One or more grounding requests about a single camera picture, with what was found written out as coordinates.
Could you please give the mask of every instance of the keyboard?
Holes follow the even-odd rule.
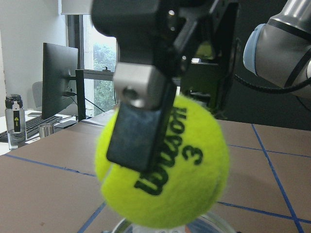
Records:
[[[39,125],[44,123],[55,124],[62,119],[61,116],[52,116],[43,120],[40,116],[26,121],[26,134],[27,138],[39,133]],[[0,133],[0,142],[8,142],[8,134],[6,131]]]

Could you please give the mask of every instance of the computer monitor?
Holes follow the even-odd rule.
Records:
[[[47,119],[73,103],[78,49],[43,44],[42,118]]]

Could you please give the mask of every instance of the tennis ball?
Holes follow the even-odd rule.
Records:
[[[206,213],[224,189],[229,170],[228,150],[214,117],[177,96],[157,164],[145,173],[107,160],[116,117],[106,125],[95,155],[106,203],[129,221],[157,229],[184,225]]]

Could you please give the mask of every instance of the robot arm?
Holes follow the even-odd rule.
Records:
[[[255,28],[243,62],[257,76],[288,88],[311,77],[311,2],[288,0],[281,13]],[[311,87],[293,92],[311,99]]]
[[[172,78],[187,72],[198,48],[212,75],[230,80],[237,9],[236,0],[94,0],[95,28],[116,37],[121,50],[108,160],[140,172],[153,165],[175,97]]]

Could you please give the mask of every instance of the black wall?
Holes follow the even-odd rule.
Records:
[[[285,3],[286,0],[240,0],[236,29],[242,50],[236,73],[251,83],[272,86],[243,66],[242,55],[246,41],[256,26],[268,22],[271,16],[282,10]],[[311,100],[302,100],[311,109]],[[236,81],[228,97],[225,115],[232,121],[311,130],[311,112],[294,95],[264,94]]]

